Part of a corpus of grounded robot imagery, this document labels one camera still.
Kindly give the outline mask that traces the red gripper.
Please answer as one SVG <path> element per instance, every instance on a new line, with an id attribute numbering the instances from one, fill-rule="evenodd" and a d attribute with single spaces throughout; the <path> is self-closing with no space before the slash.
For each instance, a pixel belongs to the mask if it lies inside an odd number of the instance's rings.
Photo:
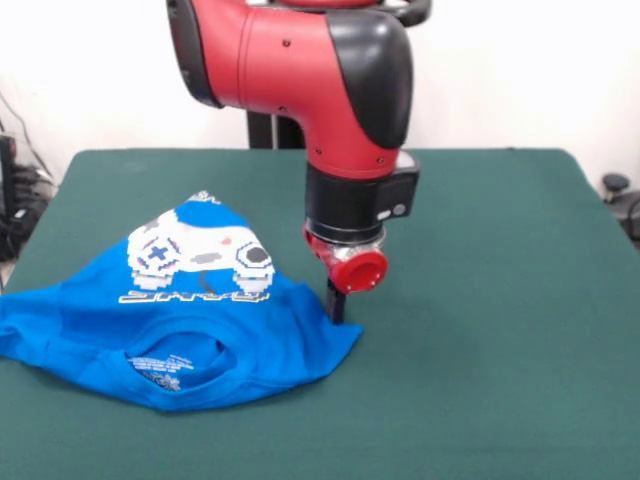
<path id="1" fill-rule="evenodd" d="M 388 272 L 389 261 L 383 252 L 386 230 L 371 241 L 351 245 L 321 239 L 307 227 L 304 237 L 327 268 L 327 315 L 333 324 L 343 324 L 346 295 L 373 290 Z"/>

